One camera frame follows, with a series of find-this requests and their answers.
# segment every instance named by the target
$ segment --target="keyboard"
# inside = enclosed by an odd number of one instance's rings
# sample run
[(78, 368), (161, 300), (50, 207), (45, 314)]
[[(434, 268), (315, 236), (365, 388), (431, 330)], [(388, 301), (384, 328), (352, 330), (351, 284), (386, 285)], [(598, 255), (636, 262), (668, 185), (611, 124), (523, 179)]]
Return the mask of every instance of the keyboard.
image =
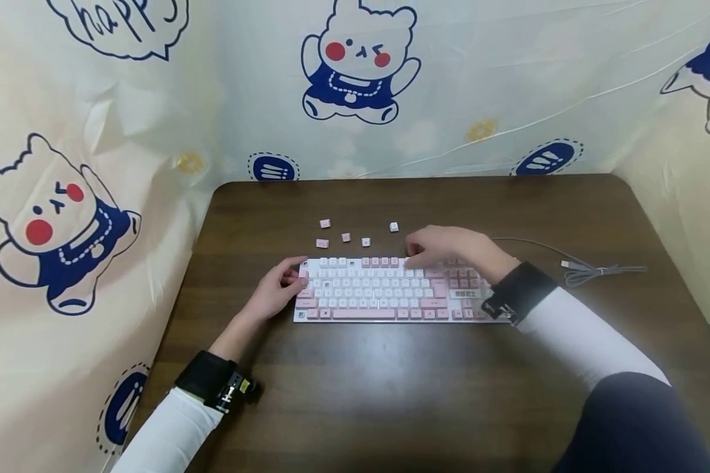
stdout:
[(300, 265), (307, 287), (296, 323), (509, 323), (481, 304), (489, 284), (461, 259), (405, 269), (406, 258), (315, 258)]

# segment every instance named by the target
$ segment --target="speech bubble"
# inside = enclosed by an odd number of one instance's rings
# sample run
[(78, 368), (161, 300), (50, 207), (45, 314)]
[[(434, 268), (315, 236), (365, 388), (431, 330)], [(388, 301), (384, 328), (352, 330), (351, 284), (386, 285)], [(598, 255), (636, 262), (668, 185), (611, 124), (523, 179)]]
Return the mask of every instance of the speech bubble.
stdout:
[(189, 25), (189, 0), (47, 0), (69, 33), (102, 55), (169, 60)]

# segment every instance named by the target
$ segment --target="right hand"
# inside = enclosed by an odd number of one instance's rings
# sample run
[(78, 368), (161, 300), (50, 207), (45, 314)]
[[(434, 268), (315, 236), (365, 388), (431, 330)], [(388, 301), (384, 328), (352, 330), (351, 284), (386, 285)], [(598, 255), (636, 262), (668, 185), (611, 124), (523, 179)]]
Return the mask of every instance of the right hand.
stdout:
[(493, 285), (520, 264), (488, 236), (459, 227), (429, 225), (408, 235), (406, 244), (410, 256), (406, 269), (430, 267), (450, 258), (460, 258)]

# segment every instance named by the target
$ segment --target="brown table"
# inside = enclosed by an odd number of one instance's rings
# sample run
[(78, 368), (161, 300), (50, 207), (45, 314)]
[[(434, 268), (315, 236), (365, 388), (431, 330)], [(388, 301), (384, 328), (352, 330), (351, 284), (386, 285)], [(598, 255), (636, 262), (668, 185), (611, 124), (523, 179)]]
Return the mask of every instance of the brown table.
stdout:
[[(330, 218), (332, 228), (318, 221)], [(389, 233), (399, 222), (400, 232)], [(282, 258), (404, 253), (429, 223), (533, 238), (595, 265), (650, 272), (576, 297), (665, 371), (710, 446), (710, 331), (631, 190), (612, 175), (232, 183), (216, 191), (134, 432)], [(353, 242), (341, 242), (349, 232)], [(362, 248), (360, 238), (371, 238)], [(315, 248), (328, 238), (328, 250)], [(504, 248), (561, 280), (560, 257)], [(192, 472), (545, 472), (585, 392), (511, 327), (293, 324), (287, 308), (245, 367), (261, 402), (225, 419)]]

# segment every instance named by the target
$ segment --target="black wrist strap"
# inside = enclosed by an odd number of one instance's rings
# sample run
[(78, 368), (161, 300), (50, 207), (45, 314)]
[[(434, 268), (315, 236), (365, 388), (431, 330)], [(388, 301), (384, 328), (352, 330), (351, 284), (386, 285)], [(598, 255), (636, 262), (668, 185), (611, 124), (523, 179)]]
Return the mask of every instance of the black wrist strap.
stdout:
[(492, 286), (494, 295), (486, 299), (483, 309), (494, 319), (508, 317), (517, 325), (556, 288), (553, 278), (526, 261)]

